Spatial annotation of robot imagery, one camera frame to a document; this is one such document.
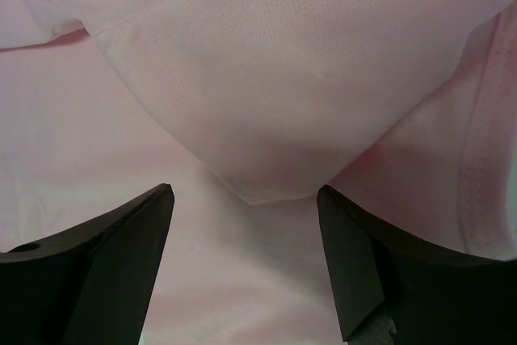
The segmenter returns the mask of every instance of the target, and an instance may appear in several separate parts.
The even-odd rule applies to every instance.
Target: pink shirt
[[[515,0],[0,0],[2,250],[171,183],[146,345],[337,345],[326,183],[517,257],[516,36]]]

